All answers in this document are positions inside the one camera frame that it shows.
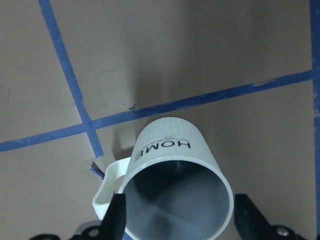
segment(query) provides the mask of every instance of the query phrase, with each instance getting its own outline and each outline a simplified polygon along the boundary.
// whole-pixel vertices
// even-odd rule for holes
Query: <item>white mug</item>
[[[125,232],[134,240],[213,240],[231,219],[231,187],[200,131],[184,119],[151,122],[131,157],[107,167],[92,200],[100,219],[123,175]]]

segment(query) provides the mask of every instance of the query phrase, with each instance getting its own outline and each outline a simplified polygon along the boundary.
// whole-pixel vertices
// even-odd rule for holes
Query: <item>floor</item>
[[[130,156],[146,124],[166,116],[198,127],[234,193],[316,238],[317,1],[3,0],[0,9],[2,239],[69,239],[98,219],[92,162],[104,170]],[[239,239],[233,221],[218,239]]]

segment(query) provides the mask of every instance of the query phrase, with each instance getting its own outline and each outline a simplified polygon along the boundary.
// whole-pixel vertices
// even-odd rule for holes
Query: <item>gray surface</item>
[[[52,7],[92,119],[311,69],[308,1]]]

